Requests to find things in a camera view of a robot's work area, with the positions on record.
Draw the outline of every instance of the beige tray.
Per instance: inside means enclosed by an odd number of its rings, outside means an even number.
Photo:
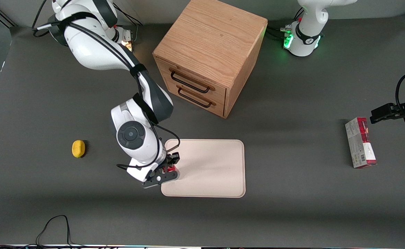
[[[166,149],[178,141],[168,140]],[[240,140],[182,139],[179,178],[161,185],[165,196],[229,197],[245,194],[244,144]]]

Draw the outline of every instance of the green light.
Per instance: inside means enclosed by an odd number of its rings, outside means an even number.
[[[321,39],[321,36],[319,35],[319,37],[318,37],[318,41],[316,42],[316,45],[314,46],[315,48],[317,48],[318,47],[318,44],[319,44],[319,40]]]
[[[290,34],[290,35],[286,38],[286,40],[284,41],[284,47],[285,47],[285,48],[289,48],[290,45],[291,45],[291,41],[293,41],[293,35],[292,35],[292,34]]]

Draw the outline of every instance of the white robot link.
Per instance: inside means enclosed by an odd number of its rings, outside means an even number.
[[[171,116],[173,103],[124,46],[130,31],[115,27],[112,0],[52,0],[52,7],[55,14],[37,30],[49,29],[81,65],[94,70],[124,69],[138,83],[138,93],[111,110],[114,137],[132,158],[129,165],[117,166],[141,181],[144,188],[177,179],[174,164],[179,154],[166,152],[153,127]]]
[[[293,55],[304,57],[310,55],[318,47],[321,31],[329,20],[326,8],[330,6],[344,6],[357,0],[298,0],[304,8],[301,21],[295,20],[281,28],[285,32],[283,48]]]

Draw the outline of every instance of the yellow sponge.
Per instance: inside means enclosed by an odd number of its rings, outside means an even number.
[[[72,144],[72,155],[76,158],[80,158],[84,155],[86,151],[86,144],[83,140],[76,140]]]

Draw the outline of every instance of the wooden cabinet top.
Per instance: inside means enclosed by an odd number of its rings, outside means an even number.
[[[231,88],[267,19],[217,0],[191,0],[153,54]]]

